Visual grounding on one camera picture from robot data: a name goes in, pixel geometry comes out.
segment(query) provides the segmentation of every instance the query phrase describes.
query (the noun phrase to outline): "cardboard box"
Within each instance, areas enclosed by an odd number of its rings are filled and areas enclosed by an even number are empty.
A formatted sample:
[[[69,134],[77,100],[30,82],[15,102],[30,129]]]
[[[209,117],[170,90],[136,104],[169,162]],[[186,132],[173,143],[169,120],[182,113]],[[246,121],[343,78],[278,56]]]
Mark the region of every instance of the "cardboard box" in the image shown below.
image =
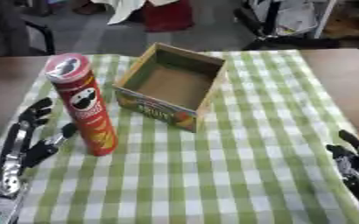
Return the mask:
[[[224,79],[225,61],[155,44],[114,84],[127,109],[195,132]]]

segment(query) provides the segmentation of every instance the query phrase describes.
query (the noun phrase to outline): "chair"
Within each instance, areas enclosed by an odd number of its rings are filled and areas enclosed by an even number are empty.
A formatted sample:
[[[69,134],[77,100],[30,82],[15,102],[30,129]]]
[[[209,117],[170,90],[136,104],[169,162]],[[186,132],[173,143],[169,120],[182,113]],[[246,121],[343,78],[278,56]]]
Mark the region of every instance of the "chair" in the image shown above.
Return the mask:
[[[359,40],[358,37],[307,38],[306,34],[301,34],[299,37],[279,36],[274,31],[281,4],[279,0],[271,1],[265,22],[260,22],[257,19],[248,2],[244,2],[242,8],[234,11],[238,21],[256,36],[256,39],[245,46],[243,50],[258,50],[264,46],[274,46],[277,49],[282,46],[294,46],[297,49],[328,49],[339,48],[343,40]]]

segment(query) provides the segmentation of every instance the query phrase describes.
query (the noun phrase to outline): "red pringles can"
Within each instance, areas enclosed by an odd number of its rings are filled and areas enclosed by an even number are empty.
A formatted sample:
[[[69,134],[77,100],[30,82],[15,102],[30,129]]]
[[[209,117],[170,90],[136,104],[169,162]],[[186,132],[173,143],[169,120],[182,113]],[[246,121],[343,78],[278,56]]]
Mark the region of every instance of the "red pringles can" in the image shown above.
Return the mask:
[[[103,156],[112,152],[117,145],[116,132],[88,59],[78,53],[53,56],[46,64],[45,74],[91,153]]]

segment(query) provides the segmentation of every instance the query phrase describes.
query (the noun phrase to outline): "green checkered tablecloth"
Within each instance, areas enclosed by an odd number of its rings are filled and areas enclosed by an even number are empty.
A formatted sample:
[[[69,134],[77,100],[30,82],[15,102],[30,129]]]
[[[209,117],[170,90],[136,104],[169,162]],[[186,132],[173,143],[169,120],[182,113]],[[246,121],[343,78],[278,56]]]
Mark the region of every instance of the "green checkered tablecloth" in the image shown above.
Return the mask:
[[[77,136],[30,170],[19,223],[359,223],[324,148],[351,125],[299,52],[210,54],[228,61],[227,81],[197,134],[119,108],[112,80],[134,59],[89,56],[119,145],[93,157]],[[69,121],[43,75],[18,112],[48,95],[35,139]]]

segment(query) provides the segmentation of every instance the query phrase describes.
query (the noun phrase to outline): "table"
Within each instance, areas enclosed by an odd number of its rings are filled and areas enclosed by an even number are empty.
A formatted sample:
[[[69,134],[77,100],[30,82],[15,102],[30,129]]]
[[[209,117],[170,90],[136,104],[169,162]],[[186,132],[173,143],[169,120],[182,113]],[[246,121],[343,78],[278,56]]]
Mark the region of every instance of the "table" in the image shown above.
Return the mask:
[[[30,170],[20,222],[359,223],[323,149],[352,129],[300,53],[210,54],[227,59],[228,82],[197,134],[120,109],[111,80],[133,59],[89,56],[120,144],[92,157],[77,136]],[[23,107],[46,95],[56,97],[40,76]],[[41,137],[69,120],[60,100],[53,111]]]
[[[359,132],[359,50],[302,51],[314,74]],[[0,59],[0,134],[47,57]]]

